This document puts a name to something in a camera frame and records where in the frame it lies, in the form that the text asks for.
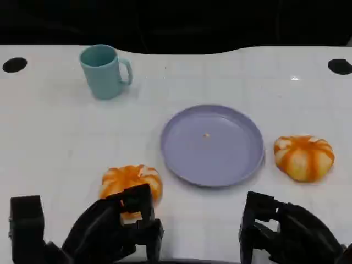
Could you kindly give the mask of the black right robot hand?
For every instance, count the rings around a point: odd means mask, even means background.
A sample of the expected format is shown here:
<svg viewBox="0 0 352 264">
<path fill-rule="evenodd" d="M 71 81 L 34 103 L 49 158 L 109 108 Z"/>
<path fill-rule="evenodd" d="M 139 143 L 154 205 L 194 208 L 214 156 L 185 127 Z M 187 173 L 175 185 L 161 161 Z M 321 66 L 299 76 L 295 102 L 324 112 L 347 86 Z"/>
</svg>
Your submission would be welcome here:
<svg viewBox="0 0 352 264">
<path fill-rule="evenodd" d="M 242 263 L 252 263 L 255 249 L 268 252 L 275 263 L 336 263 L 346 248 L 305 208 L 253 191 L 247 194 L 239 242 Z"/>
</svg>

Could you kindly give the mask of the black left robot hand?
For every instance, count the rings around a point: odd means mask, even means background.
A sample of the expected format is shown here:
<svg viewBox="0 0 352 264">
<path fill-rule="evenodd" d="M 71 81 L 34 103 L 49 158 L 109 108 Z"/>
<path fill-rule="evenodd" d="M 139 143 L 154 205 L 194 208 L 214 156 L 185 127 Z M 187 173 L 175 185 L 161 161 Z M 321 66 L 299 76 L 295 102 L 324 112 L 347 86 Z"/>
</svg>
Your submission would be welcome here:
<svg viewBox="0 0 352 264">
<path fill-rule="evenodd" d="M 62 250 L 74 263 L 116 263 L 146 246 L 147 263 L 160 258 L 163 226 L 148 184 L 93 203 L 74 223 Z"/>
</svg>

